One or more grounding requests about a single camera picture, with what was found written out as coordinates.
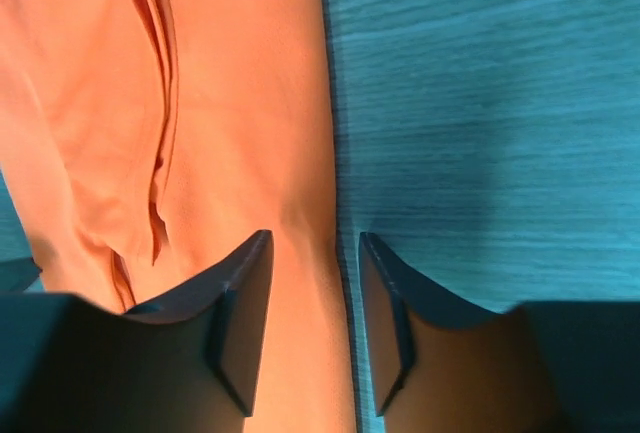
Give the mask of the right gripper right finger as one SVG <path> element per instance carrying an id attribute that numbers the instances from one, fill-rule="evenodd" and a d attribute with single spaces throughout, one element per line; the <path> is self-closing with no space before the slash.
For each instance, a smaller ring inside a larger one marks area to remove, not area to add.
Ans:
<path id="1" fill-rule="evenodd" d="M 635 432 L 639 305 L 528 301 L 495 313 L 359 242 L 375 409 L 390 432 Z"/>

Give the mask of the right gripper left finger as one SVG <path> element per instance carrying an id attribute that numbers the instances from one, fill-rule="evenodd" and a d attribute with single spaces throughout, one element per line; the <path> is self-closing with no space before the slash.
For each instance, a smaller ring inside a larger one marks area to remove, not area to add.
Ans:
<path id="1" fill-rule="evenodd" d="M 5 432 L 240 432 L 273 264 L 267 230 L 123 314 L 72 294 L 1 298 Z"/>

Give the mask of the orange t-shirt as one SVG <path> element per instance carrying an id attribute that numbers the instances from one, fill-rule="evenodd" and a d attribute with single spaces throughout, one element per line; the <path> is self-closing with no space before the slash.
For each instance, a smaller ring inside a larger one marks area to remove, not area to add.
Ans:
<path id="1" fill-rule="evenodd" d="M 355 430 L 322 0 L 1 0 L 1 167 L 45 289 L 116 313 L 270 230 L 247 430 Z"/>

